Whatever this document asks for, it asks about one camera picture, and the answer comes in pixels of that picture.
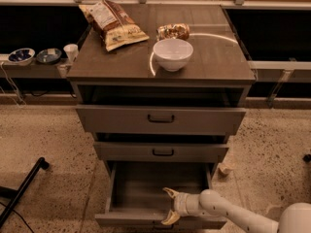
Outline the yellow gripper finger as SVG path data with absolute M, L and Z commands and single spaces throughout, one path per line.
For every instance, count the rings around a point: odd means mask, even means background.
M 162 190 L 165 191 L 168 194 L 168 196 L 172 199 L 175 199 L 179 195 L 178 191 L 169 187 L 164 187 Z
M 175 222 L 177 222 L 179 219 L 180 219 L 180 215 L 177 212 L 170 210 L 166 219 L 164 219 L 161 223 L 163 225 L 172 225 Z

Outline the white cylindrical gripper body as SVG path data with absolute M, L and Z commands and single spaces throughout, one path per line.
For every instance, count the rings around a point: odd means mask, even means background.
M 203 212 L 198 194 L 180 192 L 174 198 L 174 211 L 179 216 L 200 216 Z

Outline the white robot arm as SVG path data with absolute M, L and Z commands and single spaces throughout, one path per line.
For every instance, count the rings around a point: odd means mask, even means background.
M 311 233 L 311 205 L 294 203 L 282 212 L 278 221 L 233 205 L 217 191 L 205 189 L 199 194 L 163 189 L 173 200 L 167 218 L 161 223 L 171 225 L 182 216 L 224 216 L 245 233 Z

